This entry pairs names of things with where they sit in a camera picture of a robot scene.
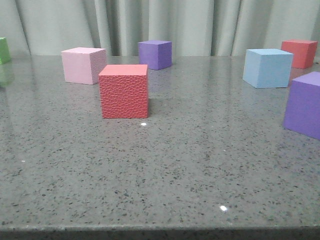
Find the pink foam cube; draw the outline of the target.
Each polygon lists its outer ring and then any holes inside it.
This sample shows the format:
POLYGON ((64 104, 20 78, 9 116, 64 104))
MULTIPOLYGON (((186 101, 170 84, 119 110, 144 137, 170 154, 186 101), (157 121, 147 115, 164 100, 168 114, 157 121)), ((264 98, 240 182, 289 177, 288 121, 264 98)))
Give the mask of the pink foam cube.
POLYGON ((107 65, 104 48, 75 47, 61 51, 64 79, 68 83, 94 85, 107 65))

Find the red foam cube far right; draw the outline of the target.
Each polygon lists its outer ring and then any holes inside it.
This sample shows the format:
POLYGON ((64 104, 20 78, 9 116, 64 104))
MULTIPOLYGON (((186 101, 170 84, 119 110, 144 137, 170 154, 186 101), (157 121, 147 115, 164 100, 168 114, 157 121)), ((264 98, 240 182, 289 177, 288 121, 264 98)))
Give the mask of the red foam cube far right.
POLYGON ((313 65, 318 47, 318 41, 289 39, 281 43, 281 50, 292 53, 292 67, 307 69, 313 65))

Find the purple foam cube near right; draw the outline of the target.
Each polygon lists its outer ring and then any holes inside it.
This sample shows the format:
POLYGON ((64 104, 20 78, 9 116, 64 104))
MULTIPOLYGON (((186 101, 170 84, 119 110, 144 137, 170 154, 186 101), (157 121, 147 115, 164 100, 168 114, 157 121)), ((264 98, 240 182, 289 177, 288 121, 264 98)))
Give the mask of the purple foam cube near right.
POLYGON ((320 73, 313 71, 292 80, 283 126, 320 138, 320 73))

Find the purple foam cube far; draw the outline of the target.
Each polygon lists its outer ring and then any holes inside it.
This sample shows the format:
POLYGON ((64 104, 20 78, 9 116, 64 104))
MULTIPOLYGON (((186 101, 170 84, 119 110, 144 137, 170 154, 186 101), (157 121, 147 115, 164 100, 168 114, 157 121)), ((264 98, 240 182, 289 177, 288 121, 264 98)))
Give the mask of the purple foam cube far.
POLYGON ((149 69, 161 70, 172 66, 172 42, 146 40, 138 42, 139 63, 149 69))

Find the light blue foam cube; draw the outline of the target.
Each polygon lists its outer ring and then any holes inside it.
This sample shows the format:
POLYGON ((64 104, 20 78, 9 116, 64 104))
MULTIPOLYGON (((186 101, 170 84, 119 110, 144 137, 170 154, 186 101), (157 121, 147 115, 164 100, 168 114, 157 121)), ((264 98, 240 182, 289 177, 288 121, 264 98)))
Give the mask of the light blue foam cube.
POLYGON ((293 56, 276 48, 248 49, 242 79, 254 88, 286 88, 293 56))

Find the green foam cube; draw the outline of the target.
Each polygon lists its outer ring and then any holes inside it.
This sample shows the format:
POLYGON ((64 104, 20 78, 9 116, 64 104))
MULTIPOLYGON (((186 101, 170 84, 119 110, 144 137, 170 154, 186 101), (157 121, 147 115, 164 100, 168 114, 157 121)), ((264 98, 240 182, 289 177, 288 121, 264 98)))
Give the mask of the green foam cube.
POLYGON ((11 60, 7 39, 0 38, 0 64, 5 64, 11 60))

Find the purple foam cube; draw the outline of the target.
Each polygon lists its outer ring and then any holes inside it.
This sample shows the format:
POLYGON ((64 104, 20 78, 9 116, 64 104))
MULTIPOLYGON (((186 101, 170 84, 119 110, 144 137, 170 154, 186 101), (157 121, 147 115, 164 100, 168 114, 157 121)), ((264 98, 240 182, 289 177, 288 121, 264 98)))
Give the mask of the purple foam cube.
POLYGON ((138 42, 139 63, 149 69, 161 70, 172 66, 172 42, 146 40, 138 42))
POLYGON ((320 138, 320 73, 313 71, 292 80, 283 126, 320 138))

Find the grey-green curtain backdrop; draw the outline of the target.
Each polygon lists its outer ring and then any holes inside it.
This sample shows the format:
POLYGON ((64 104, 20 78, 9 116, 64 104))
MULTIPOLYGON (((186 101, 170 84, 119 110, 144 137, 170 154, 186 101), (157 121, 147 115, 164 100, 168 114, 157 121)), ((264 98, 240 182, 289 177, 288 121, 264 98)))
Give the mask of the grey-green curtain backdrop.
POLYGON ((3 0, 10 53, 59 55, 74 47, 135 56, 138 42, 172 42, 173 56, 242 56, 289 39, 320 39, 317 0, 3 0))

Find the red textured foam cube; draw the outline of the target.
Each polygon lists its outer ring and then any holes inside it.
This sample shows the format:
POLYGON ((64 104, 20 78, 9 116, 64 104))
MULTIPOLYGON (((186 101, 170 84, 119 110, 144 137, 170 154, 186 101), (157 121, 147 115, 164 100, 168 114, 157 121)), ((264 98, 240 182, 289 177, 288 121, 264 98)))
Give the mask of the red textured foam cube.
POLYGON ((104 119, 148 117, 148 66, 108 64, 98 75, 104 119))

